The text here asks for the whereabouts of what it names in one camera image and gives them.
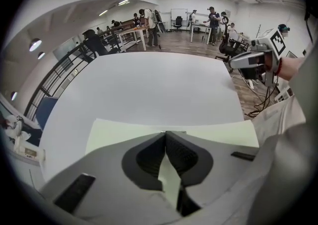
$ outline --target white tabletop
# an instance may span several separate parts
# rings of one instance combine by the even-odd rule
[[[97,57],[69,84],[44,128],[44,179],[82,158],[96,118],[195,126],[243,121],[239,98],[222,61],[161,52]]]

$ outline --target paper sheet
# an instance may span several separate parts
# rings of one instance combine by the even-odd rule
[[[257,136],[250,120],[203,126],[151,126],[96,119],[89,134],[85,154],[100,147],[161,131],[186,131],[188,135],[206,140],[258,147]]]

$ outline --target wall light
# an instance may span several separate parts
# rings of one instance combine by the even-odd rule
[[[104,13],[108,12],[108,10],[103,11],[101,14],[99,14],[98,16],[102,16]]]
[[[17,92],[12,92],[12,93],[11,93],[11,100],[12,100],[12,101],[14,101],[14,99],[15,99],[16,96],[17,96],[17,94],[18,94]]]
[[[29,45],[29,51],[32,52],[32,51],[36,50],[41,45],[41,43],[42,43],[42,41],[38,38],[31,40],[30,45]]]
[[[45,53],[44,52],[40,52],[38,55],[38,59],[41,59],[42,57],[44,57]]]
[[[124,0],[124,1],[122,1],[122,2],[120,2],[120,3],[118,3],[118,5],[120,5],[120,4],[122,4],[122,3],[124,3],[124,2],[127,2],[128,0]]]

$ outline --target whiteboard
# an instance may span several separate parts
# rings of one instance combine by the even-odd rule
[[[188,9],[186,8],[172,8],[171,20],[175,20],[178,16],[182,17],[182,20],[187,21]]]

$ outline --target white shirt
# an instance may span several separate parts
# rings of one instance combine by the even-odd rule
[[[195,23],[195,14],[192,13],[191,17],[192,17],[192,23]]]
[[[149,28],[155,28],[156,25],[152,20],[153,13],[149,9],[145,9],[145,19],[149,22]]]
[[[228,32],[232,32],[235,30],[235,27],[228,26]]]

